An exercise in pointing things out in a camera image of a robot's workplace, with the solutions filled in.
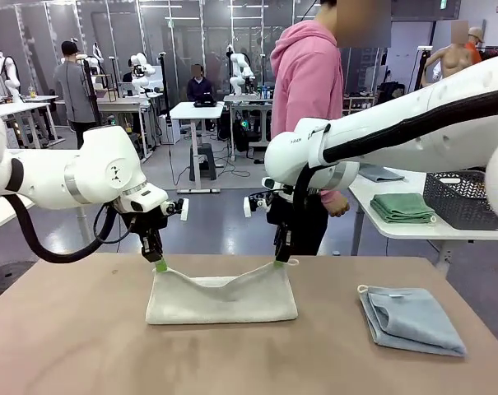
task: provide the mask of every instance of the pink hoodie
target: pink hoodie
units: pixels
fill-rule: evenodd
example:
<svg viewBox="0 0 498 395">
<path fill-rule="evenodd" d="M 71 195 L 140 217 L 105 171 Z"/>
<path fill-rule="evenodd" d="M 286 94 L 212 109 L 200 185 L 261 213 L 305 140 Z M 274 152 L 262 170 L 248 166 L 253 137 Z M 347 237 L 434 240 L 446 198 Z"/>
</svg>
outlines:
<svg viewBox="0 0 498 395">
<path fill-rule="evenodd" d="M 302 118 L 342 117 L 342 60 L 337 41 L 317 21 L 286 29 L 271 54 L 276 76 L 272 103 L 272 137 L 293 132 Z M 335 192 L 322 193 L 331 202 Z"/>
</svg>

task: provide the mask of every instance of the folded towel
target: folded towel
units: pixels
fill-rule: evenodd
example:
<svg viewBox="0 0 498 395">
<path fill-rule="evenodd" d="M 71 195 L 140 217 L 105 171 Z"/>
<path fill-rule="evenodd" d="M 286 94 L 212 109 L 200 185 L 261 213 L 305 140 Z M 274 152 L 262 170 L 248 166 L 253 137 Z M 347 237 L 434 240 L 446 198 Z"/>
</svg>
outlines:
<svg viewBox="0 0 498 395">
<path fill-rule="evenodd" d="M 374 183 L 385 183 L 387 181 L 399 181 L 404 179 L 403 175 L 394 173 L 393 171 L 387 170 L 382 166 L 377 165 L 367 165 L 365 163 L 361 164 L 360 170 L 358 171 L 362 177 L 366 177 L 368 180 Z"/>
<path fill-rule="evenodd" d="M 190 278 L 154 270 L 149 324 L 265 323 L 298 317 L 286 267 L 269 263 L 238 277 Z"/>
<path fill-rule="evenodd" d="M 389 223 L 423 224 L 435 214 L 419 193 L 385 193 L 374 195 L 371 207 Z"/>
<path fill-rule="evenodd" d="M 373 341 L 380 346 L 445 356 L 466 347 L 439 302 L 419 288 L 359 286 Z"/>
</svg>

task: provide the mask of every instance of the person's hand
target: person's hand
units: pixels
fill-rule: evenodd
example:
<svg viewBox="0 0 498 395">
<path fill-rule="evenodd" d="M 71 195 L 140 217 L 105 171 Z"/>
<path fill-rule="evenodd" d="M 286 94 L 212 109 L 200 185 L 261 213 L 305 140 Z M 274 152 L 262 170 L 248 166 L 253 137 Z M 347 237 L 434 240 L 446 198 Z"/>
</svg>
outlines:
<svg viewBox="0 0 498 395">
<path fill-rule="evenodd" d="M 341 193 L 336 195 L 331 202 L 324 203 L 323 206 L 330 216 L 343 216 L 346 211 L 349 211 L 349 202 Z"/>
</svg>

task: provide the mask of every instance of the orange object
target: orange object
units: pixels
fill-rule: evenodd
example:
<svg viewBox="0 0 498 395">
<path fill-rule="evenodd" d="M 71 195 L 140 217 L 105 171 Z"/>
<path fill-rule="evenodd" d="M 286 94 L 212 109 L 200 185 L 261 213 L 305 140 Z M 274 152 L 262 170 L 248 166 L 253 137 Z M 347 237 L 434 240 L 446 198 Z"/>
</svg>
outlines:
<svg viewBox="0 0 498 395">
<path fill-rule="evenodd" d="M 466 43 L 464 48 L 470 50 L 470 53 L 472 54 L 472 64 L 482 62 L 481 55 L 479 54 L 479 51 L 474 43 Z"/>
</svg>

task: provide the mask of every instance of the white towel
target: white towel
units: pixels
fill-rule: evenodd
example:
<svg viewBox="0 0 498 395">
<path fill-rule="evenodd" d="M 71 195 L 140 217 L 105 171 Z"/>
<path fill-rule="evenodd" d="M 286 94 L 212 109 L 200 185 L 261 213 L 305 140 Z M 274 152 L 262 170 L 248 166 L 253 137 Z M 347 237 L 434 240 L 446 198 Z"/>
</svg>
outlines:
<svg viewBox="0 0 498 395">
<path fill-rule="evenodd" d="M 283 264 L 269 263 L 238 277 L 190 278 L 154 269 L 149 324 L 267 323 L 298 317 Z"/>
</svg>

